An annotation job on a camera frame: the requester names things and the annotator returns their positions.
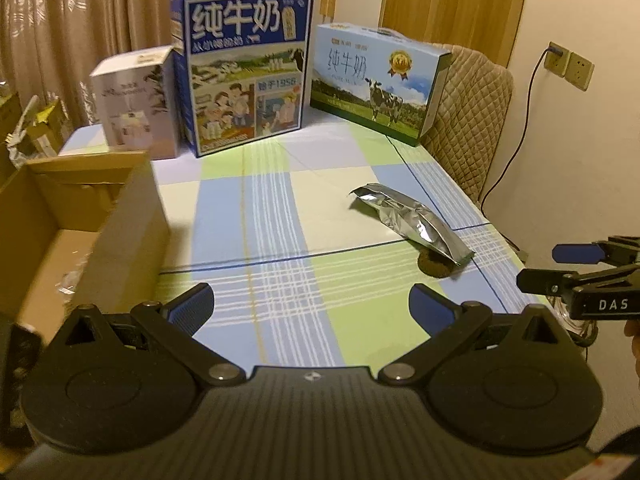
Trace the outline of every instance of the silver foil packet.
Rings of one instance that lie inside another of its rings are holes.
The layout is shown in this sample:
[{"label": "silver foil packet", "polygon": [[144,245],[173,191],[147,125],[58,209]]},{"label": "silver foil packet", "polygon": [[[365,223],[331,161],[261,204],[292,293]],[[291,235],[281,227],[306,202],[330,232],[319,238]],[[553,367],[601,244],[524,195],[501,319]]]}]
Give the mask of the silver foil packet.
[{"label": "silver foil packet", "polygon": [[464,266],[474,252],[427,206],[395,189],[373,183],[351,191],[376,209],[380,221],[420,245],[437,251],[457,266]]}]

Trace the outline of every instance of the blue milk box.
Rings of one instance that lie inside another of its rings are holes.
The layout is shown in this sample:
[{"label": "blue milk box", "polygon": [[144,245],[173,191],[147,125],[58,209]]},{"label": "blue milk box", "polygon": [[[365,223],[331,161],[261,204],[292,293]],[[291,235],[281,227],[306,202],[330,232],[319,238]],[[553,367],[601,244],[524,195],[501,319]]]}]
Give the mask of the blue milk box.
[{"label": "blue milk box", "polygon": [[452,56],[386,29],[316,28],[311,105],[411,146],[433,126]]},{"label": "blue milk box", "polygon": [[313,0],[172,0],[175,76],[196,156],[297,130]]}]

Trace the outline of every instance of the shiny curtain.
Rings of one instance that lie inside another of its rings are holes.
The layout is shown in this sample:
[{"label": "shiny curtain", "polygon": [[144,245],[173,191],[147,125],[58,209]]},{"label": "shiny curtain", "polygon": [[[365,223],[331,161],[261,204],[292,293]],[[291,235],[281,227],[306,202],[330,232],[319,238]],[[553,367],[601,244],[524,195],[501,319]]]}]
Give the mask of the shiny curtain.
[{"label": "shiny curtain", "polygon": [[105,57],[171,43],[169,0],[0,0],[0,78],[97,121],[89,74]]},{"label": "shiny curtain", "polygon": [[524,0],[385,0],[382,25],[415,40],[458,44],[507,66]]}]

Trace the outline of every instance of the chair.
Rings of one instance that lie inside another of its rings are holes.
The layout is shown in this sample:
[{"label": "chair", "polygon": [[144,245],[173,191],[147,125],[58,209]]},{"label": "chair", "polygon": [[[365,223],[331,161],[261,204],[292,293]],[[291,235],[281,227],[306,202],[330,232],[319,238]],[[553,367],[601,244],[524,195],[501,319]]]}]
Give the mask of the chair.
[{"label": "chair", "polygon": [[468,197],[477,202],[507,115],[513,77],[482,54],[459,45],[431,130],[422,144]]}]

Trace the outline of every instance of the plaid tablecloth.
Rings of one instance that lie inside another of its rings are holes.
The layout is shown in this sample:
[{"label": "plaid tablecloth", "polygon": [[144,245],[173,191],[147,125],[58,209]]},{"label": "plaid tablecloth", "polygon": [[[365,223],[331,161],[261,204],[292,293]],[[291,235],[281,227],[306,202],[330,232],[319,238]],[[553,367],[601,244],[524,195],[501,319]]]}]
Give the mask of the plaid tablecloth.
[{"label": "plaid tablecloth", "polygon": [[[408,311],[422,282],[455,302],[520,312],[522,267],[495,228],[422,147],[316,110],[307,126],[196,159],[154,162],[172,237],[156,299],[195,283],[216,295],[195,338],[243,367],[366,364],[375,373],[428,336]],[[100,126],[64,153],[106,150]],[[430,207],[476,256],[459,275],[418,270],[418,250],[354,202],[381,182]]]}]

